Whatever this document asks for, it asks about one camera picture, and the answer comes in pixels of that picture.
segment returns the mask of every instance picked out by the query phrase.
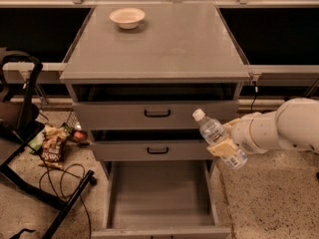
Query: open drawer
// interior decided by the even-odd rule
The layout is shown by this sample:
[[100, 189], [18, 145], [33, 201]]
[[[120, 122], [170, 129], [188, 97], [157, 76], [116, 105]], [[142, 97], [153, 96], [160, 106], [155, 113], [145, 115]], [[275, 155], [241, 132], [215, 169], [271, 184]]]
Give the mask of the open drawer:
[[105, 229], [93, 238], [213, 239], [218, 226], [204, 161], [112, 163]]

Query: floor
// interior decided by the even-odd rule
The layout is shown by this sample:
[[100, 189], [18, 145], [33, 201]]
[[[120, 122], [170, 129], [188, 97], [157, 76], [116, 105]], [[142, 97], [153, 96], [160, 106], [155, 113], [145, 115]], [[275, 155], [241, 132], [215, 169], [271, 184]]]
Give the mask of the floor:
[[[68, 121], [70, 112], [44, 112], [53, 126]], [[90, 213], [92, 230], [103, 228], [108, 181], [89, 146], [68, 142], [64, 151], [64, 168], [74, 163], [92, 169], [98, 180], [83, 193]], [[46, 168], [38, 165], [39, 157], [28, 149], [11, 162], [11, 167], [31, 184], [38, 186]], [[69, 170], [79, 176], [80, 166]], [[227, 239], [316, 239], [319, 234], [319, 155], [312, 152], [268, 151], [248, 156], [248, 162], [231, 170], [222, 161], [211, 177], [220, 225], [231, 228]], [[51, 173], [54, 187], [60, 194], [61, 172]], [[2, 178], [0, 183], [0, 239], [10, 238], [23, 228], [34, 229], [21, 238], [42, 238], [58, 212], [52, 207], [25, 195]], [[73, 192], [78, 180], [65, 175], [62, 189]], [[48, 177], [42, 179], [44, 190], [53, 193]], [[53, 238], [90, 238], [85, 209], [78, 201]]]

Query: white bottle cap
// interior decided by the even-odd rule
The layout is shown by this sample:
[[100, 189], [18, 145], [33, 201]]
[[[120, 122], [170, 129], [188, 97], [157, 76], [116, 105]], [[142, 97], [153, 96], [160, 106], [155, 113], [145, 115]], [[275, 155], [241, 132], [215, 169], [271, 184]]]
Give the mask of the white bottle cap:
[[192, 117], [196, 121], [200, 121], [202, 118], [205, 117], [205, 113], [202, 111], [202, 109], [197, 109], [195, 112], [193, 112]]

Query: concrete floor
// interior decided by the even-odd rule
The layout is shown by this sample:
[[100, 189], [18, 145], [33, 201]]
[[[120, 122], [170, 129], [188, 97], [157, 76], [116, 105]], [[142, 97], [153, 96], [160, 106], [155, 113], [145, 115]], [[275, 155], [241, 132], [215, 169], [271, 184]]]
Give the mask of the concrete floor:
[[[44, 112], [50, 124], [59, 126], [69, 112]], [[65, 148], [64, 168], [73, 163], [95, 171], [96, 186], [89, 186], [83, 199], [89, 210], [93, 230], [104, 223], [108, 181], [89, 146], [79, 147], [69, 142]], [[231, 228], [227, 239], [316, 239], [319, 234], [319, 155], [312, 152], [268, 151], [249, 155], [248, 162], [238, 170], [230, 170], [219, 161], [211, 178], [220, 225]], [[23, 179], [38, 186], [46, 168], [38, 166], [39, 157], [23, 152], [11, 162], [11, 167]], [[71, 172], [81, 175], [80, 167]], [[60, 172], [52, 172], [59, 190]], [[63, 192], [73, 192], [77, 179], [66, 175]], [[47, 177], [42, 188], [53, 193]], [[21, 238], [42, 238], [58, 212], [52, 207], [0, 183], [0, 239], [10, 238], [23, 228], [37, 230]], [[68, 214], [53, 238], [89, 238], [89, 224], [80, 201]]]

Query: black metal stand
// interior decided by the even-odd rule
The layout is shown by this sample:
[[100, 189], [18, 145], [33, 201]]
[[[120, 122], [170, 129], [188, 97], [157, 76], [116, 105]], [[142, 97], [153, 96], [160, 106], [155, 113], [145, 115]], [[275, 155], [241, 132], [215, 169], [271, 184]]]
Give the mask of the black metal stand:
[[76, 203], [78, 198], [81, 196], [82, 191], [86, 188], [88, 183], [92, 180], [94, 171], [89, 170], [83, 180], [81, 181], [80, 185], [76, 188], [76, 190], [73, 192], [71, 197], [68, 201], [64, 201], [60, 199], [59, 197], [52, 195], [50, 193], [47, 193], [33, 185], [30, 185], [28, 182], [24, 181], [18, 174], [16, 174], [9, 166], [8, 164], [10, 161], [17, 156], [24, 147], [28, 144], [28, 142], [33, 139], [42, 129], [43, 125], [39, 122], [34, 122], [33, 124], [29, 125], [28, 128], [21, 133], [21, 137], [25, 140], [25, 143], [21, 144], [17, 147], [17, 149], [13, 152], [13, 154], [7, 158], [6, 161], [4, 161], [0, 165], [0, 172], [5, 175], [8, 179], [10, 179], [14, 184], [16, 184], [20, 189], [22, 189], [27, 194], [36, 197], [38, 200], [54, 207], [55, 209], [60, 210], [60, 213], [55, 218], [45, 235], [42, 237], [42, 239], [50, 239], [64, 220], [64, 218], [67, 216], [69, 211], [71, 210], [72, 206]]

